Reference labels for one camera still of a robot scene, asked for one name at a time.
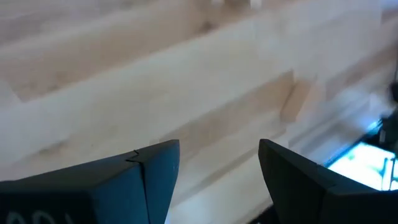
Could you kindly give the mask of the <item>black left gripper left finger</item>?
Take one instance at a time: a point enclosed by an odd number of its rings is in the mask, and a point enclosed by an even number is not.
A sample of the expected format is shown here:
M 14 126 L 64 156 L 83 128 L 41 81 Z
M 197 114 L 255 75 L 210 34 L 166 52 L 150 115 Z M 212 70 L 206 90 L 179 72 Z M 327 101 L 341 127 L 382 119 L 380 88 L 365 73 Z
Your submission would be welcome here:
M 0 224 L 165 224 L 179 141 L 0 182 Z

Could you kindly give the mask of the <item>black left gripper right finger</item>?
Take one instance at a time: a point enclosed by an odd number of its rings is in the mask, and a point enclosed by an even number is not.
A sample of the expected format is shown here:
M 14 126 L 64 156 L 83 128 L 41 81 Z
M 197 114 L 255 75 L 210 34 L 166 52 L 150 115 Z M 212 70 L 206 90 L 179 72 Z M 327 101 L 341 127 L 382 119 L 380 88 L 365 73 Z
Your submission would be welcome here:
M 269 139 L 258 157 L 281 224 L 398 224 L 398 190 L 372 189 Z

